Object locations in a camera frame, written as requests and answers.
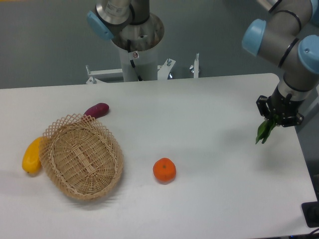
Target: label sticker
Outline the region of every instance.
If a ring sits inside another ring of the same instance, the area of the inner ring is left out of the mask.
[[[123,15],[123,12],[125,11],[126,7],[117,7],[108,2],[108,5],[106,6],[106,11],[110,14],[113,14],[115,16],[121,16]]]

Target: purple sweet potato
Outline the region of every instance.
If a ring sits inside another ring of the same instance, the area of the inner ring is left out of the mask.
[[[106,103],[98,103],[95,106],[89,108],[84,115],[91,116],[94,118],[99,118],[105,116],[109,111],[109,106]]]

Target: white table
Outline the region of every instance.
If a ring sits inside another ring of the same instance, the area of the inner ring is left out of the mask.
[[[256,100],[273,74],[0,90],[0,231],[5,239],[249,239],[305,234],[301,203],[316,196],[295,129],[255,145]],[[106,102],[100,121],[125,170],[97,202],[64,196],[42,171],[21,168],[27,146],[53,121]],[[169,157],[175,181],[157,183]]]

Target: orange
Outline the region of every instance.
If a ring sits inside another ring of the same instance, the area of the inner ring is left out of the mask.
[[[169,182],[176,176],[175,164],[169,158],[161,158],[154,164],[154,176],[161,182]]]

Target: black cable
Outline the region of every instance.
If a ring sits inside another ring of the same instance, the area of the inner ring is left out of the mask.
[[[128,53],[131,52],[131,43],[132,42],[130,40],[128,40]],[[135,66],[134,60],[130,60],[130,63],[131,63],[131,66],[132,66],[133,70],[135,71],[135,74],[136,74],[138,80],[139,81],[143,81],[142,77],[140,76],[140,74],[136,70],[136,66]]]
[[[316,230],[314,230],[314,231],[312,231],[311,233],[309,233],[309,235],[312,235],[312,234],[314,234],[314,233],[316,233],[316,232],[318,232],[319,231],[319,228],[317,228]]]

